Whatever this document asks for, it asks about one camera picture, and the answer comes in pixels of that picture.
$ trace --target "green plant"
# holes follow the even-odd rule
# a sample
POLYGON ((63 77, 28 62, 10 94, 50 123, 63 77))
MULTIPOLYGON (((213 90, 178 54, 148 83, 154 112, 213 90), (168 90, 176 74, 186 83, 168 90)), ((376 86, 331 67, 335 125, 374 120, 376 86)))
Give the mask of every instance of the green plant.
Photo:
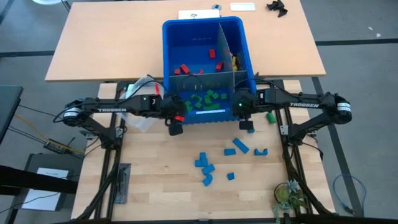
POLYGON ((278 211, 282 210, 284 213, 289 213, 291 209, 300 209, 306 207, 304 194, 300 189, 299 183, 295 180, 290 180, 287 183, 281 183, 276 186, 274 190, 274 197, 277 200, 273 208, 276 223, 280 224, 278 211))

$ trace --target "blue block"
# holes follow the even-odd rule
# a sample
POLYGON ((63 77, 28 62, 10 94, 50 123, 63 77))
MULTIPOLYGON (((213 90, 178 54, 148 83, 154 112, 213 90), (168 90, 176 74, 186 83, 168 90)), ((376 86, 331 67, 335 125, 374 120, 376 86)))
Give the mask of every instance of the blue block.
POLYGON ((234 139, 234 141, 232 141, 236 147, 238 147, 240 150, 242 150, 243 153, 248 153, 249 152, 249 148, 247 146, 245 146, 243 144, 243 142, 241 142, 241 140, 239 139, 234 139))
POLYGON ((205 168, 203 168, 201 170, 201 172, 203 173, 203 175, 209 174, 210 172, 213 172, 214 170, 216 170, 216 168, 214 167, 213 164, 210 164, 209 166, 206 166, 205 168))
POLYGON ((213 176, 211 174, 207 174, 206 178, 203 180, 203 184, 207 187, 211 184, 211 181, 213 181, 213 176))
POLYGON ((199 159, 206 159, 206 153, 205 152, 199 153, 199 159))
POLYGON ((235 179, 235 174, 234 173, 229 173, 226 175, 226 178, 228 178, 228 180, 233 180, 235 179))
POLYGON ((208 163, 207 163, 207 159, 206 159, 206 158, 200 159, 200 162, 201 162, 201 166, 203 166, 203 167, 208 166, 208 163))
POLYGON ((195 160, 195 167, 203 167, 201 164, 201 160, 199 159, 195 160))
POLYGON ((235 149, 224 149, 224 156, 232 156, 236 155, 235 149))
POLYGON ((260 152, 258 149, 254 150, 255 156, 266 156, 268 155, 268 149, 264 149, 263 152, 260 152))

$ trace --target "yellow cable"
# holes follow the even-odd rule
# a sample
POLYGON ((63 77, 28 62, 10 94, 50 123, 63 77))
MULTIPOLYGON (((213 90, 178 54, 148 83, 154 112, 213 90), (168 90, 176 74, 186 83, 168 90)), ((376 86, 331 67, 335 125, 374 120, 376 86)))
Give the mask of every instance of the yellow cable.
POLYGON ((36 128, 31 122, 29 122, 29 121, 26 120, 25 118, 19 116, 18 114, 15 114, 15 117, 18 118, 18 119, 20 119, 21 121, 25 122, 27 125, 29 125, 29 126, 30 126, 30 127, 31 127, 31 128, 44 140, 44 141, 51 142, 52 144, 54 144, 54 145, 56 145, 56 146, 64 147, 65 149, 68 149, 68 150, 71 151, 71 152, 76 152, 76 153, 84 154, 84 152, 77 151, 77 150, 72 149, 72 148, 70 148, 70 147, 68 147, 68 146, 64 146, 64 145, 61 145, 61 144, 59 144, 59 143, 57 143, 57 142, 54 142, 54 141, 49 140, 49 139, 46 138, 39 130, 37 130, 37 128, 36 128))

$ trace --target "blue plastic bin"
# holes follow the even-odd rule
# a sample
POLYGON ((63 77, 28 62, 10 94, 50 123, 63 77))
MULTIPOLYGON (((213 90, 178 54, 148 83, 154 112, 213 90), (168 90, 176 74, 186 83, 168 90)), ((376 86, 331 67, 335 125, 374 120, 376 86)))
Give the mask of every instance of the blue plastic bin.
POLYGON ((230 100, 235 88, 246 87, 252 93, 256 92, 243 23, 238 17, 165 22, 163 60, 165 89, 177 92, 184 101, 190 100, 195 104, 196 101, 192 101, 190 97, 196 94, 204 98, 207 90, 213 90, 220 96, 226 93, 228 96, 227 100, 215 100, 214 103, 220 104, 220 109, 189 111, 184 124, 237 120, 237 117, 232 116, 230 100), (236 56, 238 72, 224 64, 223 70, 215 73, 216 64, 223 61, 226 55, 230 57, 225 48, 221 48, 224 46, 220 46, 220 30, 228 43, 229 51, 236 56), (210 58, 210 49, 216 50, 215 59, 210 58), (191 75, 174 75, 174 70, 180 68, 181 64, 188 66, 191 75), (205 74, 193 77, 192 73, 198 73, 200 69, 205 74), (235 83, 245 79, 245 82, 235 86, 235 83))

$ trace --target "blue cable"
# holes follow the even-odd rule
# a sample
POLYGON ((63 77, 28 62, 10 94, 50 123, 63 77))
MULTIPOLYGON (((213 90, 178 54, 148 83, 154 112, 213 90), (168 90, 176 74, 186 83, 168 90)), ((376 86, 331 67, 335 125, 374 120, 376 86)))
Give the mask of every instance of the blue cable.
POLYGON ((338 175, 338 176, 335 178, 335 180, 333 181, 333 191, 334 191, 334 193, 335 193, 337 199, 339 200, 341 206, 343 206, 343 208, 344 208, 347 212, 350 212, 350 213, 353 214, 353 215, 354 215, 353 210, 352 210, 351 208, 349 208, 349 206, 347 206, 347 205, 340 199, 340 197, 338 196, 338 194, 337 194, 337 192, 336 192, 336 180, 337 180, 339 177, 351 177, 352 179, 358 181, 359 184, 361 184, 362 189, 363 189, 363 192, 364 192, 363 199, 362 199, 362 203, 361 203, 361 205, 362 205, 362 216, 365 216, 365 199, 366 199, 366 194, 367 194, 365 185, 364 185, 358 178, 356 178, 356 177, 354 177, 354 176, 352 176, 352 175, 349 175, 349 174, 340 174, 340 175, 338 175))

